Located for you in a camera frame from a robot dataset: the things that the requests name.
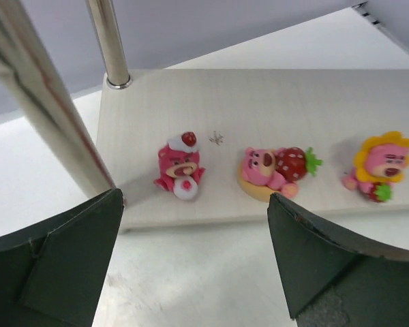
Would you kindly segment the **pink bear yellow flower toy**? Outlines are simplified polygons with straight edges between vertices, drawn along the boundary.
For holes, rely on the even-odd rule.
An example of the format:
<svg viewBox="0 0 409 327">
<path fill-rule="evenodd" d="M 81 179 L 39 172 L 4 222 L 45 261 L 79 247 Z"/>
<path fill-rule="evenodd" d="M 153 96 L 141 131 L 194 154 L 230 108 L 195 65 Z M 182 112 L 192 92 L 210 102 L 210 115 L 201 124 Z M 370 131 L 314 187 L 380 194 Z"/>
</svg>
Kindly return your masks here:
<svg viewBox="0 0 409 327">
<path fill-rule="evenodd" d="M 393 184 L 403 181 L 408 166 L 409 138 L 400 131 L 389 131 L 363 142 L 342 184 L 348 190 L 361 192 L 372 202 L 388 202 L 393 195 Z"/>
</svg>

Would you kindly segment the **pink strawberry cake toy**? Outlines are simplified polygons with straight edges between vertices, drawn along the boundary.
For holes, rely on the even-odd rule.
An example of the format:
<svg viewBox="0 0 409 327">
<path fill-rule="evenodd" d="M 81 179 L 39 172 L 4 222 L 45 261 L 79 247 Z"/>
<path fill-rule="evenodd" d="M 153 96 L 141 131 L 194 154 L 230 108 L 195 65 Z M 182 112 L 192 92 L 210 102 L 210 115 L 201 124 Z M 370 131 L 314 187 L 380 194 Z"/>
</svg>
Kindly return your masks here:
<svg viewBox="0 0 409 327">
<path fill-rule="evenodd" d="M 237 180 L 247 195 L 261 202 L 267 202 L 273 193 L 293 198 L 299 192 L 297 182 L 308 174 L 316 176 L 322 165 L 323 160 L 317 158 L 312 147 L 248 147 L 239 164 Z"/>
</svg>

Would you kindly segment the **light wooden two-tier shelf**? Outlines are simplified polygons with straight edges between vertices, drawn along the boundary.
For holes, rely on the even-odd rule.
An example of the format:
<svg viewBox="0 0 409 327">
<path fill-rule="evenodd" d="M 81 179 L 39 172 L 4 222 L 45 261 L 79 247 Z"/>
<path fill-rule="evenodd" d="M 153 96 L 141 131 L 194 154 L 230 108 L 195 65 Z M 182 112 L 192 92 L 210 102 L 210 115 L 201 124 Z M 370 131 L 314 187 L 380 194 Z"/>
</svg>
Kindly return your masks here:
<svg viewBox="0 0 409 327">
<path fill-rule="evenodd" d="M 264 220 L 267 203 L 239 186 L 247 147 L 313 148 L 323 160 L 295 201 L 324 217 L 409 215 L 409 169 L 385 204 L 340 180 L 370 136 L 409 138 L 409 54 L 368 14 L 345 9 L 169 69 L 134 83 L 78 94 L 74 105 L 127 207 L 123 229 Z M 195 200 L 154 185 L 157 152 L 194 131 L 203 181 Z"/>
</svg>

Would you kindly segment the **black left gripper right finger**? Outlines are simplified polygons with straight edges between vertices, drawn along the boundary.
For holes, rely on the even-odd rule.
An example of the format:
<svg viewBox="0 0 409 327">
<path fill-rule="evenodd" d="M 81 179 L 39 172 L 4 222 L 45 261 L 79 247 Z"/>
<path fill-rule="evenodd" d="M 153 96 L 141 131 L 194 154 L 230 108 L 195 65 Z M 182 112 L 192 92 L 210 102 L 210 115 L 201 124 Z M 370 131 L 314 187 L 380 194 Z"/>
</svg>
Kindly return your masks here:
<svg viewBox="0 0 409 327">
<path fill-rule="evenodd" d="M 298 326 L 409 326 L 409 250 L 367 238 L 277 193 L 269 231 Z"/>
</svg>

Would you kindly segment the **pink bear strawberry toy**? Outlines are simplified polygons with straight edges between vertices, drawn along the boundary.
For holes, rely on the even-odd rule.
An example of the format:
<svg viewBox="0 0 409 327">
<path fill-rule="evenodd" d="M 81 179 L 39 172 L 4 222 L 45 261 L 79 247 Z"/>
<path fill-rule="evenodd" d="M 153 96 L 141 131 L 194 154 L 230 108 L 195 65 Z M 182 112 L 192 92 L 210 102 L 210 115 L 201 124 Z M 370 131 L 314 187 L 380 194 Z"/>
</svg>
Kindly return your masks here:
<svg viewBox="0 0 409 327">
<path fill-rule="evenodd" d="M 154 180 L 154 184 L 180 200 L 193 200 L 205 173 L 205 168 L 200 166 L 196 134 L 186 131 L 168 139 L 157 156 L 160 177 Z"/>
</svg>

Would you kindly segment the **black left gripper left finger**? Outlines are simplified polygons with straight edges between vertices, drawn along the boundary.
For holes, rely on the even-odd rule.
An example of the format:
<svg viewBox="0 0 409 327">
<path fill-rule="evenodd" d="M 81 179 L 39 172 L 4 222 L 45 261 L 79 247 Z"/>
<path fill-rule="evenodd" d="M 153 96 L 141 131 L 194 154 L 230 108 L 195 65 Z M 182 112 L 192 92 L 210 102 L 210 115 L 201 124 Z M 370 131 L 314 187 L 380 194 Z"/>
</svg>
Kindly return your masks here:
<svg viewBox="0 0 409 327">
<path fill-rule="evenodd" d="M 111 189 L 0 236 L 0 326 L 91 326 L 123 209 Z"/>
</svg>

